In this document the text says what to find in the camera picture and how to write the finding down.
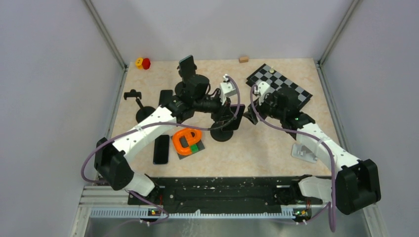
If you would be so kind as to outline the teal edged black phone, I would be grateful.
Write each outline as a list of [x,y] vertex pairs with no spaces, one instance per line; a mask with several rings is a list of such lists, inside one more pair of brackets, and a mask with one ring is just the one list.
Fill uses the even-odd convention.
[[177,69],[179,76],[182,78],[182,82],[187,83],[188,80],[196,74],[197,70],[193,55],[188,55],[179,60]]

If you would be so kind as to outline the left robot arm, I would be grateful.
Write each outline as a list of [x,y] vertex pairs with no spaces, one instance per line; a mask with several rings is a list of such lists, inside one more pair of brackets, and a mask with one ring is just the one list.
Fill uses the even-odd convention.
[[105,182],[115,190],[134,191],[146,204],[153,204],[158,199],[155,183],[145,174],[135,172],[130,162],[148,144],[176,126],[186,128],[184,121],[195,112],[210,113],[213,120],[230,111],[231,96],[239,96],[236,82],[224,75],[215,96],[210,96],[207,89],[209,79],[203,75],[191,76],[179,94],[158,106],[147,118],[129,131],[111,139],[103,138],[96,144],[89,155],[94,158],[94,168]]

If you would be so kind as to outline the black phone with purple edge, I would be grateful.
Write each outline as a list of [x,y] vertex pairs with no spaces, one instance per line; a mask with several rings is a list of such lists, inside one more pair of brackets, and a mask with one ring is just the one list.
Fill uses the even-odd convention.
[[224,128],[222,128],[222,131],[235,131],[238,130],[242,117],[243,117],[243,113],[245,110],[245,105],[244,104],[240,104],[239,105],[239,112],[237,114],[236,117],[234,117],[234,113],[237,109],[237,105],[232,105],[230,106],[230,113],[228,114],[228,119],[230,119],[230,117],[234,118],[233,121],[228,124],[227,126],[225,126]]

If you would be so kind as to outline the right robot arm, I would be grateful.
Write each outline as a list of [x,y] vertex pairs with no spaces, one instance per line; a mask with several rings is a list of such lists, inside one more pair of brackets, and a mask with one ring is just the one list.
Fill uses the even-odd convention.
[[331,211],[345,215],[381,200],[378,166],[361,159],[331,139],[308,114],[296,105],[296,93],[290,88],[273,91],[262,82],[251,87],[252,98],[247,116],[253,124],[286,132],[295,139],[294,157],[321,161],[330,171],[331,180],[307,176],[290,189],[295,203],[317,198],[330,203]]

